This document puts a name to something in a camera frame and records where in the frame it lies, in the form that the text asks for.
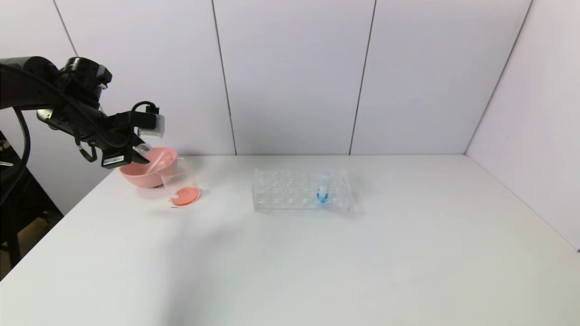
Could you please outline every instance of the white table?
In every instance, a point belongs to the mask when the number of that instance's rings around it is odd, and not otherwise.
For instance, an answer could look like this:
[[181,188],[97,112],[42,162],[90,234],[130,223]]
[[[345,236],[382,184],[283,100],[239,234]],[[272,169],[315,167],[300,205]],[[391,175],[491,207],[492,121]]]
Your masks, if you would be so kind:
[[[196,157],[118,171],[0,282],[2,326],[580,325],[580,254],[467,157]],[[346,168],[360,215],[256,213],[256,168]]]

